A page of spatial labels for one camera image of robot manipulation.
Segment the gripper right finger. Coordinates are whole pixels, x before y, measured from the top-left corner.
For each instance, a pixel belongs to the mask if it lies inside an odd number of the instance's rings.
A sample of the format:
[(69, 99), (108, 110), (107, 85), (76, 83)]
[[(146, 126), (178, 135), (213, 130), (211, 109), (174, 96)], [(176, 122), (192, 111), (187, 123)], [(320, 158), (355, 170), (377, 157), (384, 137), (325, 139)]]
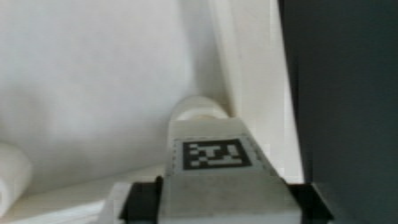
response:
[(286, 187), (300, 210), (298, 224), (332, 224), (334, 214), (314, 185), (286, 183)]

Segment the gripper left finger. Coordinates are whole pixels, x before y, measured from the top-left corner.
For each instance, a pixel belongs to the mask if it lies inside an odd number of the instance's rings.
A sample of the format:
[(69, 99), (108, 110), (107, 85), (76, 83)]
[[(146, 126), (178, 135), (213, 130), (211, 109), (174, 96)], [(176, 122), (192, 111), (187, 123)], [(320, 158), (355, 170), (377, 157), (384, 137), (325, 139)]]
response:
[(158, 224), (163, 178), (131, 185), (119, 218), (124, 224)]

